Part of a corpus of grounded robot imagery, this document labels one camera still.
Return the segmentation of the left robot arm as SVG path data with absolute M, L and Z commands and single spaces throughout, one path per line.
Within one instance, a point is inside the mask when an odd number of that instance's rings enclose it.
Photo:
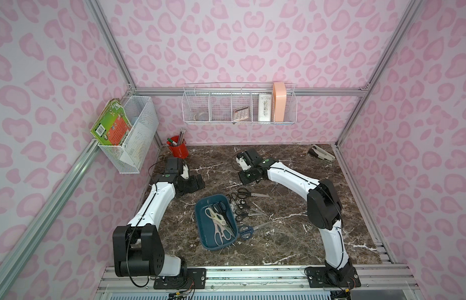
M 183 274 L 184 263 L 165 254 L 159 226 L 170 202 L 176 196 L 191 194 L 205 187 L 200 175 L 190 175 L 186 162 L 170 157 L 165 171 L 153 178 L 147 199 L 125 226 L 112 234 L 114 269 L 118 277 L 165 276 Z

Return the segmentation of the pink handled scissors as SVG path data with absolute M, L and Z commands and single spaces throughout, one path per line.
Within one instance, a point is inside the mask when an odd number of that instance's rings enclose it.
M 232 239 L 232 235 L 228 229 L 221 225 L 214 225 L 214 241 L 217 246 L 222 246 Z

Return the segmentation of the beige kitchen scissors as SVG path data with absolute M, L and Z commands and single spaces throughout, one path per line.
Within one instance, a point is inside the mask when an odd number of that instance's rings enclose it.
M 223 226 L 225 229 L 228 229 L 230 231 L 230 229 L 227 227 L 226 225 L 226 222 L 225 220 L 223 219 L 223 217 L 220 215 L 220 214 L 217 214 L 212 208 L 210 207 L 207 207 L 205 208 L 205 215 L 212 220 L 213 224 L 214 225 L 221 225 Z

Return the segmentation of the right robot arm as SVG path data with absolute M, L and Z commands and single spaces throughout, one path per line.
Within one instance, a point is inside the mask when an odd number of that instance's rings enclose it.
M 307 202 L 307 216 L 322 237 L 325 248 L 325 283 L 340 285 L 353 277 L 354 267 L 343 240 L 342 204 L 330 180 L 318 180 L 294 171 L 274 158 L 263 158 L 255 149 L 236 155 L 244 185 L 262 179 L 283 185 Z

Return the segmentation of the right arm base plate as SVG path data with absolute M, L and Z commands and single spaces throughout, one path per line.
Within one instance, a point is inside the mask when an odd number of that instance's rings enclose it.
M 346 265 L 341 270 L 333 267 L 312 267 L 304 270 L 311 288 L 334 288 L 354 289 L 360 288 L 362 283 L 355 267 Z

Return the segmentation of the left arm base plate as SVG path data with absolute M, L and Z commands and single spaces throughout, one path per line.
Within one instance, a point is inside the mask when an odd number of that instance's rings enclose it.
M 185 290 L 194 288 L 195 290 L 202 290 L 205 288 L 206 278 L 206 268 L 187 268 L 186 270 L 182 270 L 178 276 L 156 277 L 154 289 Z

